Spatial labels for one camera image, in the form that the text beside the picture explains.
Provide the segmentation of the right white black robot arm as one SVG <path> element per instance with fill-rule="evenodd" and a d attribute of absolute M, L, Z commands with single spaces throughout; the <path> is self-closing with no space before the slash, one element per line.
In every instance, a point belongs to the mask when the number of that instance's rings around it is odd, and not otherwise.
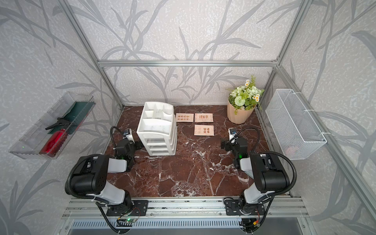
<path fill-rule="evenodd" d="M 257 142 L 248 150 L 248 141 L 240 136 L 245 130 L 257 132 Z M 239 207 L 269 203 L 272 199 L 289 192 L 296 184 L 297 170 L 293 162 L 285 155 L 274 152 L 256 152 L 260 142 L 260 131 L 255 126 L 246 127 L 239 132 L 228 129 L 229 140 L 221 142 L 221 148 L 234 155 L 233 165 L 244 171 L 254 183 L 239 198 Z"/>

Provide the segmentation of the beige flower pot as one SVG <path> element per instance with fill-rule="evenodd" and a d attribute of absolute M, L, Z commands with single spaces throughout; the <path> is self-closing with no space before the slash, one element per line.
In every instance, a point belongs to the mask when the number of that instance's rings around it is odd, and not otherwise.
<path fill-rule="evenodd" d="M 227 117 L 230 122 L 235 124 L 245 123 L 250 115 L 253 113 L 254 108 L 250 110 L 236 109 L 229 101 L 227 104 Z"/>

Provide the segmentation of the green cloth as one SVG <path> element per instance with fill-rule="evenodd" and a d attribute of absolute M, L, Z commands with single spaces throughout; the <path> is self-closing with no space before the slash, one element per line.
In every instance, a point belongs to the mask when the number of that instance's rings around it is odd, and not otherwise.
<path fill-rule="evenodd" d="M 91 108 L 95 105 L 94 102 L 76 101 L 65 113 L 62 118 L 65 118 L 71 122 L 70 126 L 66 129 L 67 134 L 71 135 L 86 118 Z M 49 134 L 53 134 L 56 131 L 61 130 L 59 127 L 50 129 Z"/>

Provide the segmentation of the pink postcard red characters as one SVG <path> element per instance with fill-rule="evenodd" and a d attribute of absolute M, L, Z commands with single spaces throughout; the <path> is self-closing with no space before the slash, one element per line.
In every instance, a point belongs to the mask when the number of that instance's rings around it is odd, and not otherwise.
<path fill-rule="evenodd" d="M 193 122 L 194 121 L 194 114 L 177 113 L 176 114 L 176 121 L 177 122 Z"/>

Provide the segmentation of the white plastic drawer organizer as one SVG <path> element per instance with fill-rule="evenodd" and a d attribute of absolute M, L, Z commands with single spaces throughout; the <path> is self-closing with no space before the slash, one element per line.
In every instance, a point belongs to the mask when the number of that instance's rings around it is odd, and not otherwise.
<path fill-rule="evenodd" d="M 144 104 L 137 135 L 150 156 L 173 156 L 177 148 L 177 124 L 171 104 Z"/>

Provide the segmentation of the red brush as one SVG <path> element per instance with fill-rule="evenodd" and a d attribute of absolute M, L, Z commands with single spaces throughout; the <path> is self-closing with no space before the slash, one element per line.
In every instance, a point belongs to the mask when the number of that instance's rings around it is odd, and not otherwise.
<path fill-rule="evenodd" d="M 39 154 L 55 157 L 68 137 L 66 129 L 61 129 L 52 134 Z"/>

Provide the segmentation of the clear plastic wall tray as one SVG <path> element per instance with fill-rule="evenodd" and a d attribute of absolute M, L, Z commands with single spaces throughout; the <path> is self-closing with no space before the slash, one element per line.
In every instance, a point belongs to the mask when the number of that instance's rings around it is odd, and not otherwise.
<path fill-rule="evenodd" d="M 56 159 L 95 105 L 92 95 L 65 93 L 9 152 L 22 159 Z"/>

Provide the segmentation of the black clamp tool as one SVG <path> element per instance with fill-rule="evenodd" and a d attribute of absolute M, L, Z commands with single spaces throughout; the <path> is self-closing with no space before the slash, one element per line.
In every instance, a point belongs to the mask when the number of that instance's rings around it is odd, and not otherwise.
<path fill-rule="evenodd" d="M 71 122 L 65 118 L 59 117 L 57 119 L 57 122 L 54 123 L 53 125 L 50 125 L 45 128 L 45 130 L 50 130 L 55 127 L 59 127 L 60 129 L 67 129 L 70 126 Z"/>

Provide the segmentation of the white green artificial flowers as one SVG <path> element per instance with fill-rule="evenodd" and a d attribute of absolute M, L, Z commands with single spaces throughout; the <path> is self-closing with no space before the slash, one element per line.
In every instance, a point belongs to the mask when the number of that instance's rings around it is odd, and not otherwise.
<path fill-rule="evenodd" d="M 245 84 L 233 89 L 229 94 L 229 103 L 237 110 L 252 110 L 259 105 L 264 89 L 256 87 L 256 77 L 252 75 Z"/>

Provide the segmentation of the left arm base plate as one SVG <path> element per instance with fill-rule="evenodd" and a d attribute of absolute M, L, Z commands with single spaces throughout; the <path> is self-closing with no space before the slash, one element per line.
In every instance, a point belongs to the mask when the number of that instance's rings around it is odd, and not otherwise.
<path fill-rule="evenodd" d="M 111 205 L 106 212 L 107 216 L 146 216 L 148 209 L 148 200 L 133 200 L 130 206 L 125 204 Z"/>

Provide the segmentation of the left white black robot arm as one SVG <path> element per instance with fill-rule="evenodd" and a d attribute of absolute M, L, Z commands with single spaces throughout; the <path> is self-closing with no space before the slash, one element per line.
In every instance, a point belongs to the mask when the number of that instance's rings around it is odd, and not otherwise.
<path fill-rule="evenodd" d="M 65 192 L 76 198 L 91 199 L 102 206 L 134 206 L 128 191 L 121 190 L 107 181 L 108 173 L 130 172 L 135 163 L 135 153 L 143 148 L 134 141 L 132 130 L 110 128 L 114 156 L 91 154 L 82 156 L 70 171 L 65 183 Z"/>

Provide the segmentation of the pink object in basket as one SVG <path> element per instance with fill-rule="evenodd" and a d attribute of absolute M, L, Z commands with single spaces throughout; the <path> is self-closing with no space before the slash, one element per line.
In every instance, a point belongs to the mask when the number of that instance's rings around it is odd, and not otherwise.
<path fill-rule="evenodd" d="M 298 150 L 299 150 L 299 147 L 297 147 L 297 146 L 289 146 L 286 149 L 285 154 L 288 157 L 292 157 L 292 156 L 295 156 L 295 154 L 298 152 Z"/>

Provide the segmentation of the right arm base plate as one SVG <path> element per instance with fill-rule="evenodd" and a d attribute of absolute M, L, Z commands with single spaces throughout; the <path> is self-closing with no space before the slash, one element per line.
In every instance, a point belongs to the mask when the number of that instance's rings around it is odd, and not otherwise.
<path fill-rule="evenodd" d="M 233 199 L 232 197 L 225 197 L 223 199 L 227 215 L 264 215 L 263 204 L 249 204 L 245 202 L 242 197 Z"/>

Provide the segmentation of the aluminium front rail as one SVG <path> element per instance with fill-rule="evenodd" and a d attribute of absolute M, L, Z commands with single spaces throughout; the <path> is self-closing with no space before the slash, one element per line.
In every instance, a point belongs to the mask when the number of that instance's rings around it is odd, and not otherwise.
<path fill-rule="evenodd" d="M 246 218 L 262 215 L 267 204 L 250 213 L 240 212 L 238 202 L 231 203 L 223 197 L 155 197 L 136 198 L 147 200 L 147 207 L 135 209 L 131 218 L 226 218 L 227 213 L 233 217 Z M 303 200 L 299 197 L 277 196 L 267 213 L 268 217 L 309 217 Z M 91 200 L 72 199 L 62 215 L 62 219 L 100 219 L 99 209 Z"/>

